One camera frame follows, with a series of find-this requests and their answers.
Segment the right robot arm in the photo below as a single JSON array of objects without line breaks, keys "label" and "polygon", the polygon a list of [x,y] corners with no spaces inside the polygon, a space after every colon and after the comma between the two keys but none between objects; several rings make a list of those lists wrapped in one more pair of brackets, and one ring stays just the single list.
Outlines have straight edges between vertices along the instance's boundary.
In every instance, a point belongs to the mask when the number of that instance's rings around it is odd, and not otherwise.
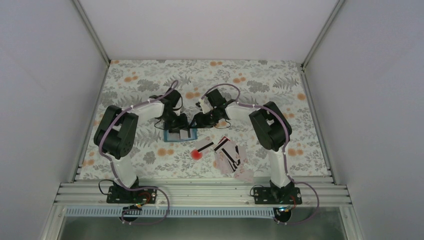
[{"label": "right robot arm", "polygon": [[226,100],[217,89],[205,97],[211,109],[195,114],[189,127],[206,129],[213,128],[220,120],[249,120],[259,144],[268,151],[271,198],[278,204],[284,203],[290,197],[289,189],[295,186],[288,173],[286,154],[292,127],[278,105],[273,101],[255,105]]}]

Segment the floral table mat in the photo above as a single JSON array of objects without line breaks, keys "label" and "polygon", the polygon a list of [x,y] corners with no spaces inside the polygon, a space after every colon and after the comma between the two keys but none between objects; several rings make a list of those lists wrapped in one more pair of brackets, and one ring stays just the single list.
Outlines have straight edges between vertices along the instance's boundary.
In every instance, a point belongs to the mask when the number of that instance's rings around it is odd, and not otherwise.
[{"label": "floral table mat", "polygon": [[[191,119],[196,103],[212,86],[222,96],[245,104],[274,102],[292,127],[287,167],[295,177],[328,174],[300,73],[293,61],[266,60],[112,60],[93,121],[96,130],[106,108],[126,108],[167,91],[173,81],[182,96],[182,112]],[[193,158],[193,141],[164,142],[163,125],[140,121],[130,152],[139,178],[222,178],[212,152]]]}]

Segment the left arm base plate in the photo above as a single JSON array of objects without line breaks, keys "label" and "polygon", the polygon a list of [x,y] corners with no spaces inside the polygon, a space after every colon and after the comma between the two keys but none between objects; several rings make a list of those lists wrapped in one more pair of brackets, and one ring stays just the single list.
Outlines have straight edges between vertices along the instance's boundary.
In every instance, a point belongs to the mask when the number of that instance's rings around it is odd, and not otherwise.
[{"label": "left arm base plate", "polygon": [[110,186],[106,202],[108,204],[154,204],[156,202],[156,189],[142,189],[128,191],[121,186]]}]

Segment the black striped card pile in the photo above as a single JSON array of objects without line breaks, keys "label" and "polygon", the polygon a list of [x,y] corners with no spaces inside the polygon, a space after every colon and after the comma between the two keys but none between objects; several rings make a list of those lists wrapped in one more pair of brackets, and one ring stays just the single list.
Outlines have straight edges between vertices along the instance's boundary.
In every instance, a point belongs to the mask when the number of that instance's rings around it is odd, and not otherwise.
[{"label": "black striped card pile", "polygon": [[213,164],[221,174],[230,175],[248,162],[246,149],[238,146],[235,142],[224,136],[218,143],[214,143],[210,136],[207,136],[194,144],[194,149],[203,154],[212,153]]}]

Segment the teal card holder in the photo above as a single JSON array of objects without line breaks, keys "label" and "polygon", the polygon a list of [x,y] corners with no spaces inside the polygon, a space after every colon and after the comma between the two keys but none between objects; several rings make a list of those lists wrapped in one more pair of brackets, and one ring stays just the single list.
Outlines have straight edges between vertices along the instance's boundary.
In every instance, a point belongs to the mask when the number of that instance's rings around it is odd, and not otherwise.
[{"label": "teal card holder", "polygon": [[198,139],[196,128],[190,128],[188,123],[171,127],[170,124],[163,124],[163,141],[166,143],[180,143],[194,141]]}]

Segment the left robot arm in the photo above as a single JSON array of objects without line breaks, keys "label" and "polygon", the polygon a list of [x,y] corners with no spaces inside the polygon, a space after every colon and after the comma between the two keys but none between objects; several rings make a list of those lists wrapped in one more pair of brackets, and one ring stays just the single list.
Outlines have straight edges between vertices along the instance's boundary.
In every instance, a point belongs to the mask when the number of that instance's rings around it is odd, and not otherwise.
[{"label": "left robot arm", "polygon": [[145,102],[123,109],[115,105],[106,108],[93,141],[101,156],[110,162],[115,182],[121,188],[119,196],[131,203],[139,197],[138,177],[128,156],[135,143],[139,121],[158,119],[162,130],[179,140],[188,140],[192,134],[187,116],[181,112],[181,94],[169,88],[164,95],[154,95]]}]

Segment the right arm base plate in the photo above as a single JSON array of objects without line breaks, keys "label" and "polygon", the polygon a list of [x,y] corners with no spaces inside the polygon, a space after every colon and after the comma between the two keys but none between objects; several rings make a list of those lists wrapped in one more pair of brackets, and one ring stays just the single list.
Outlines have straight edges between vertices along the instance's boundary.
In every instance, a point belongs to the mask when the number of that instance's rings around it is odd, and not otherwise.
[{"label": "right arm base plate", "polygon": [[298,187],[276,189],[256,186],[252,189],[251,195],[256,205],[301,205],[303,203]]}]

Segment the aluminium rail frame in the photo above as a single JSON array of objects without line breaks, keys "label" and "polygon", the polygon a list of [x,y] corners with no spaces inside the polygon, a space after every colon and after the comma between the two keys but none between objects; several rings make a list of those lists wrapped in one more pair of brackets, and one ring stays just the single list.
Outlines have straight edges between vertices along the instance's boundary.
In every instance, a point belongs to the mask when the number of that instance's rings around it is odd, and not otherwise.
[{"label": "aluminium rail frame", "polygon": [[[309,185],[299,184],[303,203],[301,207],[344,207],[352,204],[345,185],[335,185],[328,177],[307,178]],[[78,180],[59,185],[55,205],[105,206],[109,181]],[[153,179],[143,186],[160,188],[168,196],[172,207],[252,207],[253,184],[232,178]]]}]

